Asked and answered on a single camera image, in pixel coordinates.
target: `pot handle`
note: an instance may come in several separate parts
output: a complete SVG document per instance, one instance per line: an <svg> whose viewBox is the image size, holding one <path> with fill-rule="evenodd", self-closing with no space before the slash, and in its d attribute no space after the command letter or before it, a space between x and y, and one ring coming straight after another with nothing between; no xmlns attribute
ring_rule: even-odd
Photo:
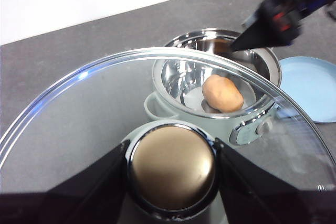
<svg viewBox="0 0 336 224"><path fill-rule="evenodd" d="M230 134L229 141L235 145L244 145L253 142L263 134L269 132L273 128L273 116L275 107L271 107L268 113L258 115L235 127Z"/></svg>
<svg viewBox="0 0 336 224"><path fill-rule="evenodd" d="M155 115L150 110L150 104L153 104L154 102L156 102L162 108L162 110L170 116ZM145 102L144 102L144 107L145 107L146 114L152 120L178 119L178 114L176 114L166 104L164 104L162 101L160 101L160 99L158 99L158 95L157 95L156 91L154 91L153 93L149 94L149 96L147 96L147 98L145 99Z"/></svg>

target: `potato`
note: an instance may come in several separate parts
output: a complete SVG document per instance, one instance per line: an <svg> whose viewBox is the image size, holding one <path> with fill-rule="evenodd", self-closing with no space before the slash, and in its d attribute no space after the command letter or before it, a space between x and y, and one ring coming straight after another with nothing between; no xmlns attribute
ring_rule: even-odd
<svg viewBox="0 0 336 224"><path fill-rule="evenodd" d="M217 74L206 79L202 85L202 93L209 106L223 113L240 110L244 103L244 98L235 84Z"/></svg>

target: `red component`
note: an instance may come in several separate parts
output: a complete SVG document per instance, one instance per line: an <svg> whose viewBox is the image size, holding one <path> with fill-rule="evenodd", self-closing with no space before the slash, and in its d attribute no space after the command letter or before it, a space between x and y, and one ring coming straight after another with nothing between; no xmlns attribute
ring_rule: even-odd
<svg viewBox="0 0 336 224"><path fill-rule="evenodd" d="M273 21L279 25L280 31L286 31L290 28L290 24L286 21L284 17L284 13L280 12L277 15L274 15Z"/></svg>
<svg viewBox="0 0 336 224"><path fill-rule="evenodd" d="M273 20L274 20L274 21L277 21L279 18L283 17L284 15L285 15L285 14L284 14L283 12L278 13L277 15L275 15L275 16L273 17Z"/></svg>

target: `stainless steel pot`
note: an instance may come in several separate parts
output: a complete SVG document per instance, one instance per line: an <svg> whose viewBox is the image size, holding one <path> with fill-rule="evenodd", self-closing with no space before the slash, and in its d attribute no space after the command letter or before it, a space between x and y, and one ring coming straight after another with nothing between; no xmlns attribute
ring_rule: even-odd
<svg viewBox="0 0 336 224"><path fill-rule="evenodd" d="M203 29L176 37L166 46L195 49L225 57L257 72L279 86L281 69L277 57L268 49L228 52L229 43L239 33ZM221 113L207 105L202 94L204 81L212 74L231 79L244 97L241 110ZM203 127L233 147L248 144L272 127L273 102L248 81L215 66L181 60L158 60L153 66L155 91L145 101L152 120L181 119Z"/></svg>

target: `glass lid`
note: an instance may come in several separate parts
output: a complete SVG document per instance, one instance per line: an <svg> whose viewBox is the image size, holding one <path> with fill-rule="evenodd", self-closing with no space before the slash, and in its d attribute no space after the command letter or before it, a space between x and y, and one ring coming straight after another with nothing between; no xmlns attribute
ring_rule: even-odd
<svg viewBox="0 0 336 224"><path fill-rule="evenodd" d="M229 112L214 108L204 88L210 77L235 86L242 104ZM218 88L216 83L208 83L210 90ZM51 190L135 129L159 120L195 125L299 190L335 189L334 159L316 126L288 95L236 62L165 47L99 59L38 96L1 138L0 195ZM190 223L226 223L218 197ZM155 222L142 214L126 198L119 223Z"/></svg>

